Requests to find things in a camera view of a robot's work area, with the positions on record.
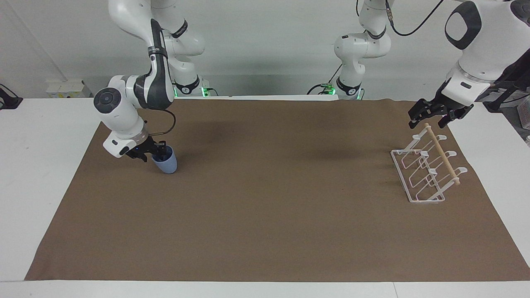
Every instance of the brown mat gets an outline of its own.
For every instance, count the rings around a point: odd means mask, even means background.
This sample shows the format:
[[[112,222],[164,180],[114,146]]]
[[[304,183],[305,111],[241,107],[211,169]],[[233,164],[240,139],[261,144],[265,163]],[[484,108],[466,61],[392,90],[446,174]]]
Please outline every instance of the brown mat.
[[[461,155],[447,201],[408,202],[389,152],[411,140],[410,105],[179,100],[174,175],[111,157],[101,126],[26,280],[529,280]]]

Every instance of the blue cup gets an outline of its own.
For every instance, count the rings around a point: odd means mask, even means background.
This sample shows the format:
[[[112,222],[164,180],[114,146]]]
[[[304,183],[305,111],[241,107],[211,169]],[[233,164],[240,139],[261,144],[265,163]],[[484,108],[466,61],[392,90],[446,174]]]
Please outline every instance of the blue cup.
[[[162,170],[162,172],[166,174],[173,174],[176,172],[177,169],[177,163],[176,163],[176,156],[175,152],[173,151],[173,148],[170,146],[166,146],[167,153],[165,156],[160,158],[160,156],[151,156],[153,161],[155,162],[156,166]]]

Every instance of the white table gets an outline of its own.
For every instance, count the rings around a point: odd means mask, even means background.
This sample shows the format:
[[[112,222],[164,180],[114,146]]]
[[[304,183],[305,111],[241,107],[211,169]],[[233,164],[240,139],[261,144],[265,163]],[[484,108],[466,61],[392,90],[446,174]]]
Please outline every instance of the white table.
[[[98,124],[92,99],[26,99],[17,110],[0,111],[0,297],[530,297],[530,282],[21,282]],[[530,149],[481,104],[450,128],[530,264]]]

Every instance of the wooden rod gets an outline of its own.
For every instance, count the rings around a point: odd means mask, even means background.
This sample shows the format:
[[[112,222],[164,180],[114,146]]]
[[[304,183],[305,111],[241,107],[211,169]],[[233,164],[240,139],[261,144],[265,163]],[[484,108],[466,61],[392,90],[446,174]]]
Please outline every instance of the wooden rod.
[[[432,131],[431,126],[428,123],[425,123],[425,128],[427,129],[427,132],[429,133],[430,137],[432,138],[432,141],[434,142],[434,145],[436,146],[436,150],[440,154],[441,159],[444,161],[445,167],[449,171],[449,174],[451,175],[451,177],[453,179],[457,178],[455,180],[455,184],[456,185],[460,185],[460,179],[458,179],[458,176],[456,175],[455,170],[453,169],[453,166],[451,165],[451,163],[449,162],[449,159],[445,155],[445,152],[442,149],[442,147],[440,145],[440,142],[438,141],[438,138],[436,137],[436,135]]]

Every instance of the white wall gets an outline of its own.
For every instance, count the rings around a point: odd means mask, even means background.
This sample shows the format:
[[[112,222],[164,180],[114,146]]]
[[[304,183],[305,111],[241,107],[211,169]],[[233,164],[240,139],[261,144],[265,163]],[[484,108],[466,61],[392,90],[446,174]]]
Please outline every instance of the white wall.
[[[149,69],[144,43],[110,20],[106,0],[8,1],[45,51],[69,78],[93,92],[116,74]],[[222,95],[300,94],[325,82],[340,65],[338,36],[362,32],[354,0],[179,0],[190,26],[207,41],[194,59]],[[394,4],[396,26],[409,31],[438,0]],[[431,97],[461,52],[445,39],[444,25],[458,2],[446,1],[415,35],[397,37],[388,56],[366,61],[369,98]],[[0,80],[25,97],[44,96],[45,79],[57,73],[17,41],[0,14]]]

